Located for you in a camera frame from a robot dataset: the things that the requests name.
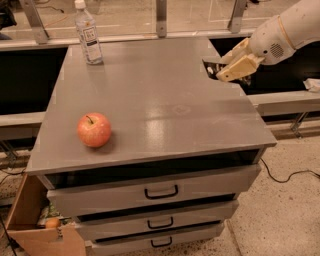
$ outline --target power cord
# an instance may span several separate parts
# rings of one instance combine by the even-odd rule
[[[256,4],[256,5],[263,2],[271,2],[271,0],[249,0],[249,3]]]
[[[0,215],[0,222],[1,222],[1,225],[2,225],[2,227],[3,227],[4,233],[5,233],[8,241],[9,241],[9,245],[10,245],[10,247],[11,247],[11,250],[12,250],[14,256],[17,256],[16,251],[15,251],[15,249],[14,249],[14,247],[15,247],[15,244],[14,244],[14,243],[15,243],[15,242],[14,242],[14,240],[9,236],[9,234],[8,234],[8,232],[7,232],[7,229],[6,229],[6,225],[4,224],[1,215]]]
[[[35,4],[37,5],[37,4],[47,4],[47,3],[49,3],[51,0],[47,0],[47,1],[35,1]]]
[[[53,10],[55,10],[55,11],[64,13],[64,10],[59,9],[59,8],[55,8],[55,7],[51,6],[51,5],[49,5],[49,6],[37,6],[37,8],[38,8],[38,9],[39,9],[39,8],[40,8],[40,9],[51,8],[51,9],[53,9]]]
[[[2,185],[2,183],[9,177],[9,176],[17,176],[17,175],[21,175],[24,173],[24,171],[26,170],[26,168],[24,168],[21,172],[8,172],[5,171],[4,169],[0,169],[1,172],[7,174],[6,176],[4,176],[4,178],[0,181],[0,186]]]
[[[314,175],[315,177],[317,177],[318,179],[320,179],[320,174],[315,173],[314,171],[311,171],[311,170],[305,170],[305,171],[298,171],[298,172],[293,172],[293,173],[291,173],[291,174],[289,175],[288,179],[286,179],[286,180],[277,180],[276,178],[274,178],[274,177],[271,175],[270,169],[269,169],[269,166],[267,165],[267,163],[266,163],[262,158],[261,158],[261,161],[263,162],[264,166],[266,167],[267,172],[268,172],[270,178],[273,179],[275,182],[278,182],[278,183],[286,183],[286,182],[288,182],[288,181],[291,179],[291,177],[292,177],[293,175],[299,174],[299,173],[310,173],[310,174]]]

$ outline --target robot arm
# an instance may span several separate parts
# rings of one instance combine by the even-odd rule
[[[275,65],[296,50],[320,41],[320,0],[301,0],[260,25],[221,58],[226,66],[216,76],[232,81],[256,72],[260,64]]]

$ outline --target speckled floor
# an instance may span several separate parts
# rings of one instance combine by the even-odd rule
[[[267,150],[263,159],[271,174],[285,180],[295,171],[320,173],[320,121],[302,124],[304,136],[298,139],[289,124],[271,125],[278,145]],[[16,190],[19,178],[7,179],[0,195]],[[298,174],[288,183],[273,181],[262,171],[250,190],[242,193],[240,206],[225,229],[215,239],[175,245],[169,248],[139,251],[121,256],[319,256],[320,255],[320,180]],[[0,208],[6,216],[9,208]],[[0,239],[3,256],[13,255],[5,237]],[[88,249],[88,255],[94,255]]]

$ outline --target water bottle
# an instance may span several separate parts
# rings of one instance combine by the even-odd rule
[[[77,9],[75,23],[85,60],[88,64],[101,63],[102,53],[95,20],[86,9],[84,0],[76,0],[75,7]]]

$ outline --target gray drawer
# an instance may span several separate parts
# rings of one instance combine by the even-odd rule
[[[223,230],[223,227],[224,226],[221,223],[162,232],[158,234],[155,233],[141,237],[94,243],[92,250],[96,255],[108,256],[137,250],[166,247],[173,244],[219,236]]]
[[[117,237],[224,220],[232,217],[238,205],[238,201],[233,200],[147,212],[121,218],[82,222],[76,225],[76,229],[84,240]]]
[[[47,196],[63,216],[81,216],[239,193],[259,172],[259,165],[248,165],[50,190]]]

